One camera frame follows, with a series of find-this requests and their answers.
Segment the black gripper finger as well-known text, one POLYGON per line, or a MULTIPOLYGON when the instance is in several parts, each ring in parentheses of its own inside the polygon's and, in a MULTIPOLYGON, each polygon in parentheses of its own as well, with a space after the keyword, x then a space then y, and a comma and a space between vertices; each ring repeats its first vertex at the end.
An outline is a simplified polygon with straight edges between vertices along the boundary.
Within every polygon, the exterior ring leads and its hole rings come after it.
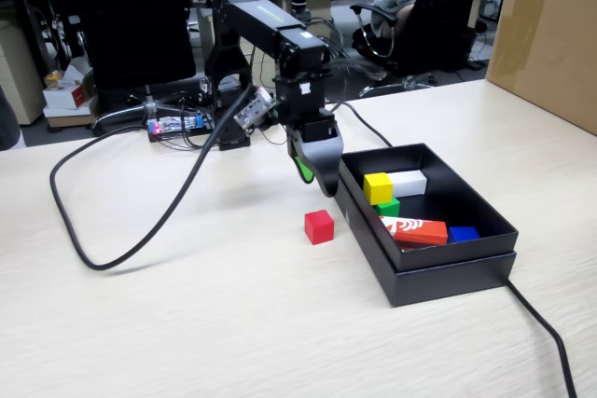
POLYGON ((309 158, 314 180, 323 194, 333 198, 340 182, 340 159, 343 152, 343 140, 340 135, 305 143, 309 146, 309 158))
POLYGON ((303 139, 296 132, 287 134, 287 152, 297 168, 300 179, 305 184, 310 184, 314 180, 311 163, 309 158, 309 146, 303 142, 303 139))

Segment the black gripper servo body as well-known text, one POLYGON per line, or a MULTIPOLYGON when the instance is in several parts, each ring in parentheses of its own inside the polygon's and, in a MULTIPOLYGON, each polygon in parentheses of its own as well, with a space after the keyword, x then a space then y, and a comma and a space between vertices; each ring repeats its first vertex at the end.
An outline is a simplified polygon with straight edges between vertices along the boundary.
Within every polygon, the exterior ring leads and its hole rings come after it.
POLYGON ((299 73, 274 78, 278 122, 285 127, 287 141, 303 143, 330 140, 337 144, 340 132, 333 113, 325 111, 325 82, 329 72, 299 73))

